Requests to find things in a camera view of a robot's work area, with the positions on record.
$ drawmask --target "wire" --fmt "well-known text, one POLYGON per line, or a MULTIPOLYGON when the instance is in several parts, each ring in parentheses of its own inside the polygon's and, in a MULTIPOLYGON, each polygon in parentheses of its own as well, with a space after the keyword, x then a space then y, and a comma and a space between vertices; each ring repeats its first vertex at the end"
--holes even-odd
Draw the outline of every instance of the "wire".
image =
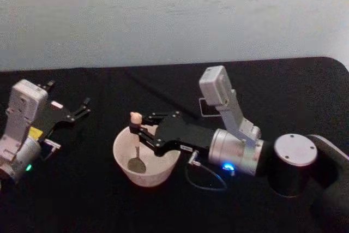
POLYGON ((165 90, 158 89, 156 86, 152 85, 151 81, 144 78, 137 76, 137 74, 125 70, 125 73, 128 77, 130 77, 132 80, 134 80, 138 85, 146 89, 151 94, 155 95, 156 97, 160 98, 161 100, 165 101, 166 103, 169 103, 170 105, 174 106, 181 112, 187 114, 188 116, 192 117, 195 120, 200 119, 200 115, 194 113, 190 108, 186 107, 185 105, 177 102, 175 99, 172 98, 172 95, 169 93, 166 93, 165 90))
POLYGON ((185 178, 186 180, 194 187, 198 188, 198 189, 202 189, 202 190, 208 190, 208 191, 214 191, 214 192, 222 192, 222 191, 226 191, 228 189, 227 184, 225 183, 225 181, 215 172, 213 172, 211 169, 209 169, 208 167, 204 166, 204 165, 200 165, 199 167, 202 167, 203 169, 205 169, 206 171, 208 171, 209 173, 211 173, 213 176, 215 176, 221 183, 222 183, 222 187, 221 188, 210 188, 210 187, 203 187, 203 186, 199 186, 197 184, 195 184, 193 181, 191 181, 191 179, 189 178, 188 175, 188 166, 189 164, 185 167, 185 178))

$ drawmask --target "black fabric surface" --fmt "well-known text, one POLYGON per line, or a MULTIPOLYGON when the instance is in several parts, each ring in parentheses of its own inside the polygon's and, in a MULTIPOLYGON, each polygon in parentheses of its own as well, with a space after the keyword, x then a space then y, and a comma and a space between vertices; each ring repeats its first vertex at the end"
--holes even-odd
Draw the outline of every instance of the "black fabric surface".
MULTIPOLYGON (((349 73, 342 64, 330 58, 219 64, 263 139, 319 134, 349 154, 349 73)), ((23 78, 55 79, 51 99, 73 110, 90 97, 92 112, 74 129, 56 131, 51 139, 61 150, 1 193, 0 232, 320 232, 309 212, 322 193, 314 181, 288 199, 265 177, 230 177, 215 169, 228 191, 203 192, 185 180, 188 156, 182 154, 164 184, 143 189, 117 166, 112 145, 129 111, 181 110, 194 124, 224 127, 219 118, 200 117, 198 80, 211 65, 218 63, 1 73, 2 131, 10 87, 23 78)))

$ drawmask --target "white wall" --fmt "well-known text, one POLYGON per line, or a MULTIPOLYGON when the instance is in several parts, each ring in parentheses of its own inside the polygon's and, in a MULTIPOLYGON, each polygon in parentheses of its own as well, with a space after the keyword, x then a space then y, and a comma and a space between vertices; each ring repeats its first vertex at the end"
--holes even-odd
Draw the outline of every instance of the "white wall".
POLYGON ((0 0, 0 70, 329 56, 349 0, 0 0))

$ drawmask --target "silver metal cylinder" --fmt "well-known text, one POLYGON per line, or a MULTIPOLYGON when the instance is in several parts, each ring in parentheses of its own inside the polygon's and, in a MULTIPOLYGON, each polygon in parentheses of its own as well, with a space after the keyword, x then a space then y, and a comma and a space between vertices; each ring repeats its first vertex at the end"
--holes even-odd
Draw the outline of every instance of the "silver metal cylinder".
POLYGON ((232 164, 239 171, 255 176, 262 146, 263 141, 257 140, 254 147, 248 147, 243 140, 228 131, 217 129, 211 142, 208 159, 210 163, 218 166, 232 164))
POLYGON ((208 160, 210 163, 222 166, 231 163, 239 167, 244 155, 245 144, 228 131, 217 129, 211 142, 208 160))
POLYGON ((39 143, 30 136, 23 143, 12 162, 5 162, 0 169, 17 183, 25 173, 27 166, 40 155, 41 147, 39 143))

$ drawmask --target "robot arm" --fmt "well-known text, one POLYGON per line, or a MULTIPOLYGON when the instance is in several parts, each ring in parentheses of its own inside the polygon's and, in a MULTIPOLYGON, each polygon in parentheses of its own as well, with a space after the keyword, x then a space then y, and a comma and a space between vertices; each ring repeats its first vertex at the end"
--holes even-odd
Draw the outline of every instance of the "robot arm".
POLYGON ((90 112, 86 99, 71 113, 56 101, 49 101, 47 85, 34 85, 21 80, 12 87, 8 121, 0 140, 0 178, 17 183, 29 164, 41 157, 46 160, 61 146, 48 137, 58 125, 70 125, 90 112))
POLYGON ((156 124, 155 135, 130 125, 140 141, 162 156, 169 150, 191 153, 227 170, 249 175, 266 171, 270 186, 280 195, 296 196, 310 176, 325 189, 311 208, 321 227, 329 232, 349 230, 349 158, 326 139, 286 134, 274 146, 260 139, 260 129, 243 117, 224 67, 206 69, 200 89, 208 105, 220 112, 227 130, 211 130, 185 123, 179 112, 152 113, 142 124, 156 124))

